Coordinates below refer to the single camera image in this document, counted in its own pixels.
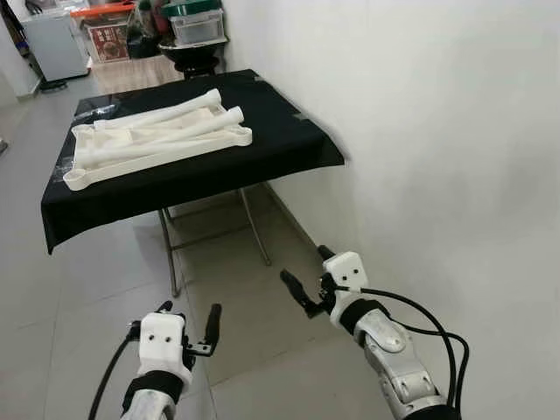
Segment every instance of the black cloth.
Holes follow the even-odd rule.
[[[68,131],[55,170],[41,200],[49,254],[67,239],[96,226],[201,199],[294,172],[343,165],[344,158],[328,135],[291,106],[252,70],[167,83],[147,89],[109,94],[80,101],[76,115],[116,104],[111,116],[177,105],[218,88],[226,109],[240,106],[253,143],[94,183],[71,191],[60,167],[74,155]],[[95,118],[77,123],[91,123]]]

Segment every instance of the white container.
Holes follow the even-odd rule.
[[[222,9],[169,18],[177,45],[198,44],[224,38]]]
[[[23,20],[22,25],[47,81],[88,74],[89,55],[81,38],[75,36],[77,28],[67,11],[45,11]]]

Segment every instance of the white refrigerator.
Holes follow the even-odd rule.
[[[68,11],[47,10],[21,24],[47,81],[88,73],[88,50]]]

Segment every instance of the plastic storage box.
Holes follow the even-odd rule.
[[[177,45],[206,43],[224,39],[222,9],[187,16],[169,17]]]

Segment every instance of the gray floor tile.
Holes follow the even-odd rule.
[[[218,418],[392,420],[377,374],[352,338],[340,334],[214,386]]]
[[[60,246],[60,310],[68,311],[152,282],[169,283],[155,213],[89,230]]]
[[[38,95],[0,157],[0,332],[56,315],[60,263],[46,255],[39,203],[78,100],[95,93],[84,79]]]
[[[214,218],[219,219],[208,216],[208,223],[213,224]],[[180,253],[199,328],[213,302],[223,305],[221,342],[206,361],[211,384],[334,334],[324,320],[307,320],[278,276],[284,267],[293,270],[317,296],[318,258],[278,210],[262,214],[257,221],[271,267],[264,265],[250,230],[205,241]]]
[[[262,186],[255,185],[246,190],[255,217],[266,214],[275,207]],[[241,196],[237,191],[185,203],[175,206],[170,211],[172,215],[188,214],[173,223],[171,237],[174,243],[196,240],[230,228],[249,226]]]
[[[53,325],[51,319],[3,334],[0,358],[2,419],[43,418]]]
[[[179,400],[175,420],[214,420],[216,410],[210,388],[189,394]]]
[[[31,105],[32,100],[26,100],[0,108],[0,137],[6,142],[12,143],[13,134]]]

